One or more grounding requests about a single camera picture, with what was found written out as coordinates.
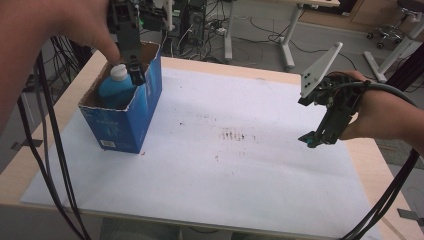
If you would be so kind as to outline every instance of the table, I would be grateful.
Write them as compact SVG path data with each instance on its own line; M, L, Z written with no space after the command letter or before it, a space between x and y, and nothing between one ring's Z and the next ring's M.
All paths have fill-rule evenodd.
M279 38L280 47L283 52L284 68L286 70L295 67L293 57L290 52L289 43L294 28L303 10L303 4L315 6L337 7L337 0L237 0L231 2L231 12L228 22L228 29L224 36L225 59L232 60L231 36L233 32L233 22L235 15L256 16L264 19L286 20L290 16L290 24L284 37Z
M90 86L104 63L105 59L101 54L94 54L88 65L81 71L60 101L55 105L58 113L58 123L61 129L67 125L76 110L76 103ZM163 67L219 73L224 76L255 77L289 84L298 84L299 81L299 76L293 74L202 62L187 62L186 60L170 58L163 58L162 64ZM41 138L41 128L36 130L34 137ZM346 142L346 146L353 160L353 165L361 179L366 196L370 204L374 204L391 181L391 173L372 140L361 139L348 141ZM34 207L33 205L21 203L20 198L37 170L38 167L35 161L33 161L29 149L22 148L11 164L0 175L0 204L6 206ZM409 209L402 195L398 196L392 208L378 224L383 239L419 239L422 237L417 224L411 220L401 219L397 215L396 208Z

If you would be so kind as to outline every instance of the floor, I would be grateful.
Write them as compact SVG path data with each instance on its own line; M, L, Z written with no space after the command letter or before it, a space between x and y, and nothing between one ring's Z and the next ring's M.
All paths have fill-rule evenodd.
M222 17L219 12L215 17ZM252 22L256 26L273 30L275 32L282 31L287 23L277 22L272 20L263 20L252 18ZM249 18L246 16L237 16L234 23L233 33L233 60L228 62L231 65L245 66L250 68L266 69L273 71L284 71L282 67L282 59L280 48L275 43L252 43L251 41L243 40L266 40L269 32L260 30L250 23ZM372 78L373 74L369 68L363 51L370 51L377 61L382 62L385 57L390 54L395 46L386 44L387 48L379 50L375 47L376 42L368 40L365 33L346 31L340 29L322 28L310 24L299 24L293 35L293 43L290 48L294 57L296 68L292 73L301 73L306 70L316 59L318 59L323 52L308 53L305 51L326 50L329 49L334 42L342 42L344 44L341 53L344 56L338 56L331 66L330 71L353 69L356 68L364 75ZM143 34L141 36L144 40L160 41L160 36L155 33ZM215 36L211 41L211 54L219 62L225 62L223 54L223 38L222 36ZM197 56L187 55L192 59ZM390 75L396 69L396 64L388 71ZM423 80L420 79L414 85L420 85ZM424 89L417 88L413 93L408 93L416 103L421 104L420 107L424 108ZM35 128L40 122L39 114L33 109L34 96L26 94L27 107L31 109L32 119L31 126ZM24 140L22 127L19 125L20 120L17 111L12 114L11 120L7 125L3 135L0 136L0 174L7 166L10 159L16 154L19 149L17 143L22 143ZM393 162L389 164L393 174L399 170L401 162ZM405 198L407 199L410 207L421 218L424 217L424 170L416 168L409 177L408 181L402 189ZM99 217L86 217L85 222L92 239L125 239L125 238L112 238L111 232L105 229L107 224L113 223L113 219L102 219ZM227 231L215 231L210 229L196 229L185 227L182 231L184 239L230 239L230 233ZM65 223L60 220L60 216L54 211L40 211L34 209L18 209L7 208L0 206L0 240L3 239L76 239L72 232L67 228Z

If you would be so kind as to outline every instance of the blue cardboard box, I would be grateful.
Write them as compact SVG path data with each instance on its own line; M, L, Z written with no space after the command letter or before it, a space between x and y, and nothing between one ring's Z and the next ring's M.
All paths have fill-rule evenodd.
M146 83L138 86L123 110L102 107L97 89L109 76L106 64L78 106L101 148L139 153L162 92L160 45L141 42L141 57Z

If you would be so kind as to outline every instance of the bottle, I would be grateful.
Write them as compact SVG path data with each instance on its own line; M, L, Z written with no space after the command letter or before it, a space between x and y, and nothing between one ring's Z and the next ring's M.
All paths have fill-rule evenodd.
M136 86L132 84L125 64L119 64L110 70L110 77L101 83L98 93L104 107L125 109L130 103L135 89Z

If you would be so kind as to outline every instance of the gray floor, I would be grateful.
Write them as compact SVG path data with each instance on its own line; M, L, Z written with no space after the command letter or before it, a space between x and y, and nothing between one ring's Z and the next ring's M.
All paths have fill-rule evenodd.
M274 30L276 32L281 31L287 25L285 22L273 22L271 20L253 19L254 23L263 28ZM274 43L251 43L249 41L241 40L239 38L247 38L250 40L266 40L269 33L259 30L253 27L248 19L240 16L236 19L235 30L233 36L233 60L229 62L231 65L245 66L258 69L267 69L273 71L284 71L282 67L282 59L280 49L277 44ZM155 34L142 35L142 39L155 40L157 41ZM377 59L381 62L385 57L388 56L394 46L390 47L390 44L386 44L388 48L384 50L378 50L375 47L375 41L368 40L365 38L364 33L344 31L340 29L321 28L309 24L299 24L296 28L293 42L300 48L308 51L313 50L325 50L329 49L334 42L343 42L344 47L341 51L342 54L347 56L355 65L366 76L372 77L372 71L369 68L365 58L363 57L363 51L370 51ZM316 59L318 59L323 52L319 53L305 53L297 49L293 44L290 45L296 68L293 69L292 73L301 73L307 67L309 67ZM215 56L222 62L223 58L223 39L221 36L217 36L212 42L212 55ZM332 65L330 71L342 70L342 69L353 69L352 63L342 56L336 58L335 63ZM424 91L418 89L412 94L409 94L415 102L424 103ZM27 94L29 99L29 108L36 109L34 107L33 96ZM40 117L37 117L35 111L33 111L34 123L31 126L34 128L38 125ZM0 137L0 173L4 169L11 158L16 154L16 150L11 149L15 142L22 143L24 135L20 120L17 112L12 114L10 122ZM394 162L390 165L391 169L397 169L402 162ZM423 182L424 170L414 170L414 176L411 181ZM422 185L416 184L413 186L417 191L412 191L410 187L404 188L403 193L411 204L411 208L417 212L420 217L424 217L424 203L422 193L424 188ZM87 218L87 225L89 232L92 234L93 239L100 239L102 218L89 217ZM191 229L186 229L185 239L228 239L228 233L219 231L216 234L208 234L207 237L203 234L194 232ZM0 240L2 239L76 239L72 233L67 229L65 223L57 216L57 213L40 210L29 210L29 209L13 209L0 207Z

